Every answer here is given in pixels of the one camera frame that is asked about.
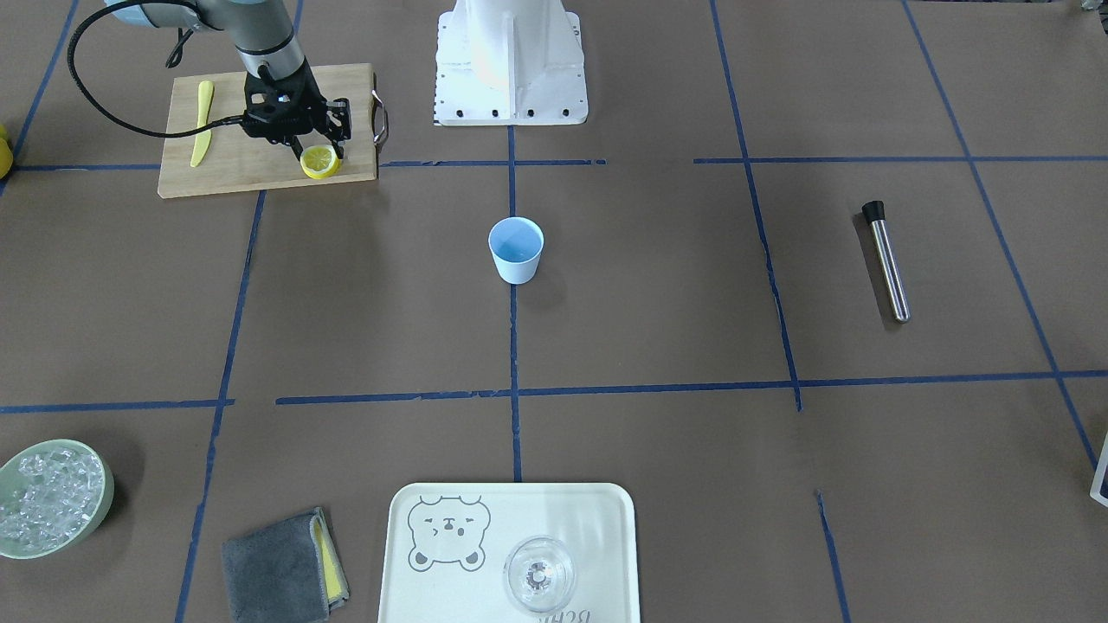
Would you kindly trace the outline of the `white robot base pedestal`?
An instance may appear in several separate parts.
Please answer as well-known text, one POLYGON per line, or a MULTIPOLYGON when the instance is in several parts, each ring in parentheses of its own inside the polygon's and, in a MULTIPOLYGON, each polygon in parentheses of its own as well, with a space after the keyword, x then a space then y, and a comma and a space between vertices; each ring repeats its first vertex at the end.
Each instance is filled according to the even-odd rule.
POLYGON ((579 16, 561 1, 458 1, 437 27, 438 126, 577 125, 589 118, 579 16))

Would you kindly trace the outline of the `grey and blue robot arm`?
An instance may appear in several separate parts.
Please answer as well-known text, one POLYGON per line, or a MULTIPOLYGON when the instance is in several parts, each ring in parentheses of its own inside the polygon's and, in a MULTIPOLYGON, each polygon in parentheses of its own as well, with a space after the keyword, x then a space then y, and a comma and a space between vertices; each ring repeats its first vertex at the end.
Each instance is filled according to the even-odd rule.
POLYGON ((288 146, 295 157, 302 153, 301 135, 317 132, 328 139, 337 157, 345 156, 345 141, 351 137, 350 102, 321 94, 281 1, 106 1, 73 32, 68 67, 73 67, 84 30, 111 13, 130 24, 177 29, 179 43, 191 33, 226 33, 247 70, 245 110, 226 124, 238 124, 249 137, 288 146))

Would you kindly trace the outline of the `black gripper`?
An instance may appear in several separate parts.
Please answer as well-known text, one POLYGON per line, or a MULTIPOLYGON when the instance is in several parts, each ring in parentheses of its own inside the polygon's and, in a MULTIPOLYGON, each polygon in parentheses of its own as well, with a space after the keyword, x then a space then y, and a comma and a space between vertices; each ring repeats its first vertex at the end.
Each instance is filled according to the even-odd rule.
POLYGON ((266 69, 261 76, 247 74, 244 94, 242 127, 249 137, 268 139, 273 145, 290 145, 294 157, 301 159, 301 135, 317 132, 329 139, 336 159, 345 157, 345 141, 352 135, 350 102, 346 98, 326 99, 309 64, 280 79, 266 69))

